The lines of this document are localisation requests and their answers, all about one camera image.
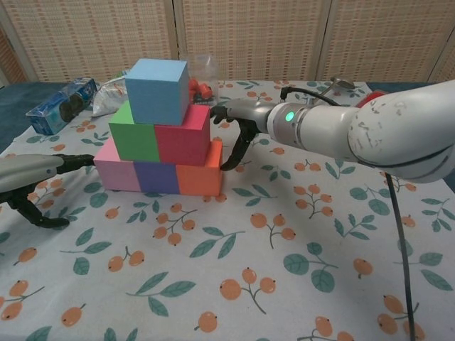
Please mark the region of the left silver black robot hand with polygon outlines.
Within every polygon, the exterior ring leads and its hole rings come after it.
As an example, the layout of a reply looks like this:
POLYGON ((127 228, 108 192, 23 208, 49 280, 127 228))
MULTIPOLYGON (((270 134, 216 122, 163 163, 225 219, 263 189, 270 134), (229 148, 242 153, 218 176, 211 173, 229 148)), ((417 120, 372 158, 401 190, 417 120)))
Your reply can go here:
POLYGON ((35 190, 37 184, 57 174, 69 173, 85 166, 92 166, 94 156, 90 154, 22 154, 2 160, 8 162, 6 172, 8 192, 5 193, 3 203, 7 203, 11 209, 16 210, 37 227, 46 229, 67 227, 69 225, 67 219, 44 216, 35 204, 28 199, 28 195, 35 190))

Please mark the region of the clear box with red pieces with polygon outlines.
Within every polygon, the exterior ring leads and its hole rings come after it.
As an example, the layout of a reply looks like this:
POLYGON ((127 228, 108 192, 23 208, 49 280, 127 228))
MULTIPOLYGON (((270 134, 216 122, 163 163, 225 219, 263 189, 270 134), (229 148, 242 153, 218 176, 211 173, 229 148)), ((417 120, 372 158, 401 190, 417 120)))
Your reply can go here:
POLYGON ((218 103, 218 63, 209 54, 187 56, 191 104, 213 107, 218 103))

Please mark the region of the light blue foam cube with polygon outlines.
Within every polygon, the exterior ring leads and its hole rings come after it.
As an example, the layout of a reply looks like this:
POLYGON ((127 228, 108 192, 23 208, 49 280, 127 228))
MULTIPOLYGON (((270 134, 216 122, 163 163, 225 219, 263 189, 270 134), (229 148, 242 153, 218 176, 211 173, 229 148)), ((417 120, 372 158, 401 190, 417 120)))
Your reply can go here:
POLYGON ((125 76, 134 122, 182 125, 189 105, 188 82, 184 60, 137 60, 125 76))

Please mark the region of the purple foam cube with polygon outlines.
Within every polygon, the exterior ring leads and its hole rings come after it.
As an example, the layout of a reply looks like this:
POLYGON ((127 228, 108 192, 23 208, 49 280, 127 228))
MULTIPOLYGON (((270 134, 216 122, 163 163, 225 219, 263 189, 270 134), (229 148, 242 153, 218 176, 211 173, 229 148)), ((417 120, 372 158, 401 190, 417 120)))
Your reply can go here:
POLYGON ((143 193, 180 193, 175 164, 135 161, 134 168, 143 193))

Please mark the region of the pink foam cube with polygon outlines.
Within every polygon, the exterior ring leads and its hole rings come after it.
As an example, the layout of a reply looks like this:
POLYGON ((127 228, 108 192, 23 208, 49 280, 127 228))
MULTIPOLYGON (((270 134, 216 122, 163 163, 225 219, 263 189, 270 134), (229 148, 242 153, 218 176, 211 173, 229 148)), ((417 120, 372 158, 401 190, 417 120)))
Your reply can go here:
POLYGON ((108 138, 94 157, 94 164, 105 189, 139 192, 139 181, 132 161, 119 158, 113 138, 108 138))

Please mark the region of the dark blue table cover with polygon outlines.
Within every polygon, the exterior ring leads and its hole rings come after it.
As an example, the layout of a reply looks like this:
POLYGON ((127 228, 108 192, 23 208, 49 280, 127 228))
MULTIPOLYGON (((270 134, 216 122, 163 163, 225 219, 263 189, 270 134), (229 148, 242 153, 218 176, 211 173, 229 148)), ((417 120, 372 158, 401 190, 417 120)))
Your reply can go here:
MULTIPOLYGON (((399 92, 434 84, 435 82, 366 82, 367 93, 380 90, 399 92)), ((0 89, 0 153, 14 138, 21 135, 30 123, 25 114, 60 90, 65 83, 23 82, 0 89)))

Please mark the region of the orange foam cube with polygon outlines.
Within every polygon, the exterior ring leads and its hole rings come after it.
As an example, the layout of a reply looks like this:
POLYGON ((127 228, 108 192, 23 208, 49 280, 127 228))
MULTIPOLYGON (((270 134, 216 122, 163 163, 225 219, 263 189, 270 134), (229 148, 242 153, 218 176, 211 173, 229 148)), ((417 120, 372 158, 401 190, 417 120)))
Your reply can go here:
POLYGON ((176 166, 178 186, 182 195, 216 196, 220 194, 223 159, 221 140, 210 142, 210 148, 202 166, 176 166))

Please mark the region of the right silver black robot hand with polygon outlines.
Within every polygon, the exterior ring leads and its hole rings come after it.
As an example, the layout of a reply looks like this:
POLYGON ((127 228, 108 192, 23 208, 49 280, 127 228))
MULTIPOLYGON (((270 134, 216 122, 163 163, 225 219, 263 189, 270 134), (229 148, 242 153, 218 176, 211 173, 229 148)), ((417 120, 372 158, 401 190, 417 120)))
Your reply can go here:
POLYGON ((218 104, 210 109, 210 118, 214 118, 214 124, 219 124, 222 120, 226 122, 236 121, 240 128, 240 134, 232 153, 220 167, 222 171, 235 169, 242 161, 256 135, 268 133, 268 116, 276 105, 271 102, 255 102, 249 99, 231 99, 223 105, 218 104))

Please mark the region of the green foam cube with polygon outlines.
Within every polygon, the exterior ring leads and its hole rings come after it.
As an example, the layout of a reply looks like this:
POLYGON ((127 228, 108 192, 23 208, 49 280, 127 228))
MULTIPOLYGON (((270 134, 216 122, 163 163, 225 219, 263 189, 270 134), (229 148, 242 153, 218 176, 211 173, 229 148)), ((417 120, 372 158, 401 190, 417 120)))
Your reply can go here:
POLYGON ((129 100, 110 119, 109 128, 121 160, 160 161, 154 125, 135 123, 129 100))

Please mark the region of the red ink pad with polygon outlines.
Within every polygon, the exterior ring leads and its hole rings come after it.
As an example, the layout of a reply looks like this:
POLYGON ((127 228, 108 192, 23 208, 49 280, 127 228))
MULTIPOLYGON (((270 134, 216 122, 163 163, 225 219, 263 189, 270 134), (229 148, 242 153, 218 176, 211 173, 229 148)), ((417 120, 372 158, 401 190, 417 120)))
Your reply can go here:
POLYGON ((361 99, 359 101, 359 103, 356 104, 356 107, 357 108, 361 108, 363 107, 364 105, 366 105, 368 102, 378 98, 378 97, 381 97, 383 95, 386 95, 387 93, 382 91, 382 90, 374 90, 372 91, 371 93, 369 93, 367 96, 365 96, 363 99, 361 99))

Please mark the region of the bamboo folding screen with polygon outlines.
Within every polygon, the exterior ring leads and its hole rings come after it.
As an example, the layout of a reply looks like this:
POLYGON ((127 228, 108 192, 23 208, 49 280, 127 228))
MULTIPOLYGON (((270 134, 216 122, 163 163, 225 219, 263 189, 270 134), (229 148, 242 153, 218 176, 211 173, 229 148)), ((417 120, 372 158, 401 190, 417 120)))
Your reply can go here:
POLYGON ((455 0, 0 0, 9 82, 198 55, 221 80, 452 80, 455 0))

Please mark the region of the red foam cube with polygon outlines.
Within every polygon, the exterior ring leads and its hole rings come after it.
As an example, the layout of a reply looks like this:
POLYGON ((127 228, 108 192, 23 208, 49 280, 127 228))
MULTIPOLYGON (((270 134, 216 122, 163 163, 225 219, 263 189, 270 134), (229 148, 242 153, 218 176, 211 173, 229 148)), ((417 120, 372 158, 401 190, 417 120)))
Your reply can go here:
POLYGON ((162 163, 202 166, 210 146, 210 107, 190 104, 182 125, 155 125, 162 163))

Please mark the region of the silver crumpled snack bag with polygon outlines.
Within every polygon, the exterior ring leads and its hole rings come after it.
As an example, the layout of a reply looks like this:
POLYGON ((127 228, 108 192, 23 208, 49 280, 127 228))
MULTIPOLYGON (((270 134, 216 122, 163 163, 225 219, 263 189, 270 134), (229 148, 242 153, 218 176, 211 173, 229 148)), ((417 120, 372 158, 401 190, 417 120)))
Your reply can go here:
POLYGON ((93 98, 92 117, 114 114, 128 100, 125 76, 129 69, 123 70, 115 78, 100 86, 93 98))

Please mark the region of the blue cookie package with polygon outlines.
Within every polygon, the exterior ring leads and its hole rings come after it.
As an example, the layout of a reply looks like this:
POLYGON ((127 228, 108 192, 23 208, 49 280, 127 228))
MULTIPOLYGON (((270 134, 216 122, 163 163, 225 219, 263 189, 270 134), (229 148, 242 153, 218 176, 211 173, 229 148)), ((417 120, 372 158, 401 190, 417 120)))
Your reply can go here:
POLYGON ((90 105, 96 91, 92 78, 76 78, 29 110, 26 117, 37 134, 55 135, 90 105))

